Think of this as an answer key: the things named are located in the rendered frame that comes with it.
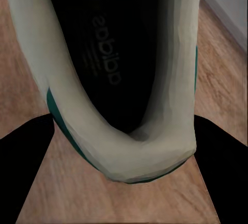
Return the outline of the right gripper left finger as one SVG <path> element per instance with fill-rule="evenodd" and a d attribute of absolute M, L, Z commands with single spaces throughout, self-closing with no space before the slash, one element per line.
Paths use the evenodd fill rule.
<path fill-rule="evenodd" d="M 0 224 L 16 224 L 54 133 L 47 114 L 0 140 Z"/>

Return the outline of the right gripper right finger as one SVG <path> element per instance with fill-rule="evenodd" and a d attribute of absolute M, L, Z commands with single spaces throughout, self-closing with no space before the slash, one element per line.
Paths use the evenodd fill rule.
<path fill-rule="evenodd" d="M 248 147 L 194 115 L 195 159 L 221 224 L 248 224 Z"/>

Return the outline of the gym shoe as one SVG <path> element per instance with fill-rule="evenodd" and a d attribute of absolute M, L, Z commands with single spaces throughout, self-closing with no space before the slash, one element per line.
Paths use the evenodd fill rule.
<path fill-rule="evenodd" d="M 199 0 L 7 0 L 53 119 L 109 180 L 147 183 L 196 152 Z"/>

